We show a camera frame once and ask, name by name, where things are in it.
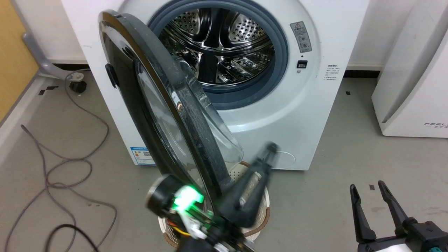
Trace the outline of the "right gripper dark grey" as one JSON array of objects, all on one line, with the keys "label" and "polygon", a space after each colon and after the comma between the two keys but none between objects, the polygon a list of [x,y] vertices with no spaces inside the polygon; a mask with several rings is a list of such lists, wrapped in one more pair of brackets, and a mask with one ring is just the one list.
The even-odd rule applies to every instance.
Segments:
[{"label": "right gripper dark grey", "polygon": [[419,223],[402,209],[386,183],[378,181],[383,200],[389,207],[396,236],[376,239],[361,206],[362,200],[354,184],[350,185],[350,199],[357,251],[359,252],[446,252],[447,232],[432,221]]}]

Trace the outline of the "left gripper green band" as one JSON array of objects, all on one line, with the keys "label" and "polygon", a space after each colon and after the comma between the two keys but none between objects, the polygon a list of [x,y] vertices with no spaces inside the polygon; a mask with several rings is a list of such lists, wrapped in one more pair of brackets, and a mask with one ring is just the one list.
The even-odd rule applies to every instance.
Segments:
[{"label": "left gripper green band", "polygon": [[[270,182],[273,165],[277,161],[279,147],[274,142],[268,142],[245,173],[232,185],[223,196],[218,212],[211,216],[195,206],[201,203],[204,196],[190,185],[182,186],[173,195],[173,211],[180,218],[184,229],[172,226],[178,233],[185,236],[176,249],[177,252],[254,252],[252,241],[245,238],[242,228],[251,228],[256,222],[259,208],[262,204],[267,185]],[[246,188],[254,187],[240,204]],[[228,219],[237,219],[237,225]]]}]

